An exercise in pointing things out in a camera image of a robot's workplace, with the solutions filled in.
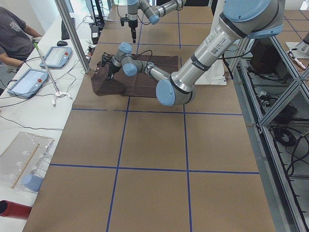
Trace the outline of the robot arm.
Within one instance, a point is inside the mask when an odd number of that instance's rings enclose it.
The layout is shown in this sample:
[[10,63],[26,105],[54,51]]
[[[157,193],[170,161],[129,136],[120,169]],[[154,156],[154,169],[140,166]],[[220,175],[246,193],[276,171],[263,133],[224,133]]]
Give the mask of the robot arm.
[[159,22],[161,17],[164,17],[170,12],[181,10],[185,3],[185,0],[170,0],[163,5],[151,6],[148,0],[128,0],[127,14],[125,18],[121,20],[121,25],[124,26],[124,22],[128,22],[128,26],[131,30],[132,41],[135,43],[136,28],[138,27],[138,10],[141,10],[148,18],[149,22],[154,25]]
[[149,61],[134,59],[132,46],[123,42],[110,61],[107,79],[113,79],[119,70],[127,76],[145,73],[157,82],[156,97],[162,105],[187,104],[195,97],[195,82],[234,41],[280,34],[284,7],[283,0],[226,0],[216,27],[177,72],[168,73]]

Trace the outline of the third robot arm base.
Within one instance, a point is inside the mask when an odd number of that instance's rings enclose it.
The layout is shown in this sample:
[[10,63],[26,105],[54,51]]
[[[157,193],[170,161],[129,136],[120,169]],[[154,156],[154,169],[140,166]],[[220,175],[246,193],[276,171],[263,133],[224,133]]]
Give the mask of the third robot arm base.
[[285,43],[292,54],[292,57],[297,59],[309,59],[309,34],[300,42],[286,42]]

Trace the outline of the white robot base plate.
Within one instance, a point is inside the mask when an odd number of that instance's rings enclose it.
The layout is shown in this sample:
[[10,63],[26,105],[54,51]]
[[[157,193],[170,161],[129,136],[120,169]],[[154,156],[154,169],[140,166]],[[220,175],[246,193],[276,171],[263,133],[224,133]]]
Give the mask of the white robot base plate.
[[215,62],[209,70],[202,74],[202,76],[195,82],[195,85],[226,85],[225,71],[223,64]]

